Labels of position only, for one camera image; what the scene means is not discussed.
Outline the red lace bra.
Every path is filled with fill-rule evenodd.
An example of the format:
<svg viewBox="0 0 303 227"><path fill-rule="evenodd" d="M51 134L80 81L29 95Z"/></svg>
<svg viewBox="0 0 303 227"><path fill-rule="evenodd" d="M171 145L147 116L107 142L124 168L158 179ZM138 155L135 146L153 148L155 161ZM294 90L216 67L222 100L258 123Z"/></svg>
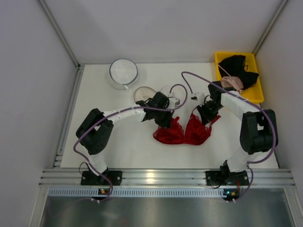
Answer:
<svg viewBox="0 0 303 227"><path fill-rule="evenodd" d="M158 127L152 135L153 138L167 145L202 145L211 136L212 125L218 121L221 116L218 115L215 117L215 119L211 121L210 126L205 126L199 117L194 114L194 111L195 109L193 109L185 129L179 124L179 117L177 116L176 118L172 118L171 128Z"/></svg>

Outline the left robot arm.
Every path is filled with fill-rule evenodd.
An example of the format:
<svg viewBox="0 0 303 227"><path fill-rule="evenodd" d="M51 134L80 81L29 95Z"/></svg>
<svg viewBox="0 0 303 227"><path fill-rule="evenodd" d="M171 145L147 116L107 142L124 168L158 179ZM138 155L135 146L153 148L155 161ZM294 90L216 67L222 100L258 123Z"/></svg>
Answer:
<svg viewBox="0 0 303 227"><path fill-rule="evenodd" d="M137 101L124 109L102 112L95 108L77 129L78 140L73 149L84 157L95 175L104 175L107 165L102 151L107 146L112 131L134 122L149 120L154 120L160 127L170 128L174 110L170 110L168 106L169 98L161 92L156 92L152 98Z"/></svg>

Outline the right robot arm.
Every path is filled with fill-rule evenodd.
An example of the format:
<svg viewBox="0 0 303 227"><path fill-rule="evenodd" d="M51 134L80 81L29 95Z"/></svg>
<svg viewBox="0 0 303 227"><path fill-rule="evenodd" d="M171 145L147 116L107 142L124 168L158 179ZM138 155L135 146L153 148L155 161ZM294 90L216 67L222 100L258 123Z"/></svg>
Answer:
<svg viewBox="0 0 303 227"><path fill-rule="evenodd" d="M276 115L271 109L259 106L244 99L240 94L228 88L222 88L219 81L208 85L210 100L197 106L203 125L208 125L218 116L221 108L226 107L241 121L240 146L238 150L220 167L229 173L238 173L246 169L262 152L273 151L278 144Z"/></svg>

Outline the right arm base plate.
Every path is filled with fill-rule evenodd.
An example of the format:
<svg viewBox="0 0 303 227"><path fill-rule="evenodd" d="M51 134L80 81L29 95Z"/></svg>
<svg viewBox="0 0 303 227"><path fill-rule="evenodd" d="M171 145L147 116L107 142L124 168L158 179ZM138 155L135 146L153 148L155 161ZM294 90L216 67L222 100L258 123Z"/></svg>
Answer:
<svg viewBox="0 0 303 227"><path fill-rule="evenodd" d="M248 186L249 179L247 172L231 172L228 167L227 161L225 161L221 166L220 170L209 170L205 172L206 184L214 189L220 186Z"/></svg>

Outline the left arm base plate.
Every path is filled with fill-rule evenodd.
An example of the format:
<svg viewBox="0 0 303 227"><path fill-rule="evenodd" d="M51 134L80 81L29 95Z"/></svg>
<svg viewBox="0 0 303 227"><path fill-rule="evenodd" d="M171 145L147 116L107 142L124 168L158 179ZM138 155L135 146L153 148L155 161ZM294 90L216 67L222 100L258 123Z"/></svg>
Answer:
<svg viewBox="0 0 303 227"><path fill-rule="evenodd" d="M87 170L81 170L81 166L85 164L87 166ZM99 186L99 185L110 185L110 183L113 186L119 186L122 182L122 171L112 171L112 170L106 170L102 176L95 175L90 169L87 163L82 162L79 166L78 169L80 175L81 175L81 185L86 185L86 186Z"/></svg>

